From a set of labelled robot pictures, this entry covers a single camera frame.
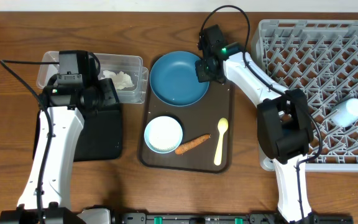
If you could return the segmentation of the light blue cup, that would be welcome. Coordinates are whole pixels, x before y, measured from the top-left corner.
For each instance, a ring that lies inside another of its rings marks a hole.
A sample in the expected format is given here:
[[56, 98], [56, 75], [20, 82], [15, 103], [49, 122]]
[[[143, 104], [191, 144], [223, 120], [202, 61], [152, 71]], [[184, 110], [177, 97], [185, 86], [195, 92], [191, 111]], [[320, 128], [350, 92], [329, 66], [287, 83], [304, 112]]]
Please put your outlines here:
[[335, 112], [331, 118], [336, 126], [348, 127], [358, 120], [358, 99], [350, 98], [336, 105], [333, 109]]

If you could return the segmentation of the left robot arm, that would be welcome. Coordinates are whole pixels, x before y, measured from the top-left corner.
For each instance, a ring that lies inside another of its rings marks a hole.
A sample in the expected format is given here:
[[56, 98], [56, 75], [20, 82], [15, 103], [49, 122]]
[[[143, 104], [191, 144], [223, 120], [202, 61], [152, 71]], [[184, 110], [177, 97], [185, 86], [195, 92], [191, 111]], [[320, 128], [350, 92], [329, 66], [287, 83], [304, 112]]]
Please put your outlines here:
[[101, 64], [92, 52], [65, 50], [58, 73], [41, 94], [38, 138], [26, 187], [15, 210], [0, 223], [114, 223], [108, 208], [70, 210], [75, 151], [82, 161], [115, 159], [122, 150], [122, 114], [112, 80], [98, 78]]

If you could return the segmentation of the light blue bowl with rice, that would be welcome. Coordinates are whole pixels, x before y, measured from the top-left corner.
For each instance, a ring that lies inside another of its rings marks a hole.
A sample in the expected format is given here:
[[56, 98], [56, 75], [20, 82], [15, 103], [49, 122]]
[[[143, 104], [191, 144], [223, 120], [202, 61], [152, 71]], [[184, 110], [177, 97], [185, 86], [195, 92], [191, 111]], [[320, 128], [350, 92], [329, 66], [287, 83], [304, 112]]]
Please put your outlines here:
[[144, 141], [147, 147], [159, 154], [174, 151], [181, 144], [182, 139], [181, 124], [170, 116], [159, 116], [152, 119], [144, 130]]

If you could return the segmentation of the pale yellow spoon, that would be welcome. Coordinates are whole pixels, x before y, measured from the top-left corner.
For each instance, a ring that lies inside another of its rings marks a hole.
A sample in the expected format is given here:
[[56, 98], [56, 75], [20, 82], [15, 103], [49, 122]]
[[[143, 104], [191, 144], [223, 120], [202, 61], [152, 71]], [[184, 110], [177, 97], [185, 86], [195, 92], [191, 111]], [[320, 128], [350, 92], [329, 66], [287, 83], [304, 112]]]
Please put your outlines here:
[[223, 138], [224, 134], [228, 129], [228, 120], [226, 118], [221, 118], [218, 122], [218, 143], [216, 146], [216, 152], [214, 155], [214, 165], [220, 166], [222, 163], [222, 156], [223, 156]]

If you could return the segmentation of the orange carrot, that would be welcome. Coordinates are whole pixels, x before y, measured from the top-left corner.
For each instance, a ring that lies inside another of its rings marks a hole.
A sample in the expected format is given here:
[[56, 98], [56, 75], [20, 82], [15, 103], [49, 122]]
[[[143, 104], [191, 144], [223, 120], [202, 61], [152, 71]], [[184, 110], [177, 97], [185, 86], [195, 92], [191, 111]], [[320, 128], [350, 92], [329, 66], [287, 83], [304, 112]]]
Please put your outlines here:
[[203, 142], [207, 141], [209, 138], [211, 137], [210, 134], [204, 134], [196, 139], [193, 139], [189, 142], [186, 142], [184, 144], [181, 144], [180, 146], [178, 146], [175, 149], [175, 154], [184, 154], [185, 152], [199, 146], [200, 144], [202, 144]]

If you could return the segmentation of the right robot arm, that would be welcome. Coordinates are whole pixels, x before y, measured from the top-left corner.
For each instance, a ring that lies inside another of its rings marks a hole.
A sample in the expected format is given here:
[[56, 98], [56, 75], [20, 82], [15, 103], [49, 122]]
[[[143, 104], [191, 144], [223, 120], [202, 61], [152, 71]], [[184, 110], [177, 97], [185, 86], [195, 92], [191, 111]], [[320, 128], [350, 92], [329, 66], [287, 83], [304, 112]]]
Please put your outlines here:
[[275, 169], [278, 211], [288, 223], [305, 220], [311, 207], [303, 160], [313, 138], [305, 94], [272, 80], [240, 44], [229, 44], [217, 25], [201, 30], [198, 48], [199, 82], [233, 82], [257, 108], [258, 144]]

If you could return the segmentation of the dark blue plate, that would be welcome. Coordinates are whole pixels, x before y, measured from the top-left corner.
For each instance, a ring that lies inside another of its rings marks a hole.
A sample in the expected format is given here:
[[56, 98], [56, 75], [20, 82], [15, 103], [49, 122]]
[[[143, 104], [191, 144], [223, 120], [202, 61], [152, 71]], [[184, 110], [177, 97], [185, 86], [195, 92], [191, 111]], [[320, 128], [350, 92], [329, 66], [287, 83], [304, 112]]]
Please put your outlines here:
[[171, 106], [190, 106], [204, 97], [209, 83], [200, 83], [195, 62], [199, 56], [175, 51], [161, 56], [150, 73], [150, 87], [154, 95]]

